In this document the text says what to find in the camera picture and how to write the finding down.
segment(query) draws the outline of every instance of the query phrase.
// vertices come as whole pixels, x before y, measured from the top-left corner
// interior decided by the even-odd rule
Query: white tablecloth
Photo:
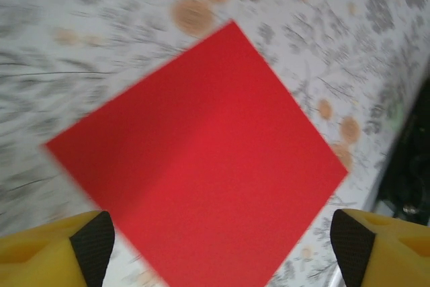
[[[429,0],[0,0],[0,235],[94,207],[38,145],[235,19],[350,170],[270,282],[322,286],[333,211],[366,202],[422,83],[429,13]],[[118,234],[104,286],[156,283]]]

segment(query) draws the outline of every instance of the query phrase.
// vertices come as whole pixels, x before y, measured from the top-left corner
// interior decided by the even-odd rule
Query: red square paper
[[[170,287],[263,287],[346,174],[235,23],[47,147]]]

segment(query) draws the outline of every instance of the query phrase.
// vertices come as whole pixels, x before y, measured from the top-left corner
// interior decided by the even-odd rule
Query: floral pattern
[[[235,19],[349,170],[268,282],[327,286],[333,212],[373,187],[426,76],[429,14],[428,0],[0,0],[0,235],[94,208],[39,145]],[[119,232],[105,285],[165,286]]]

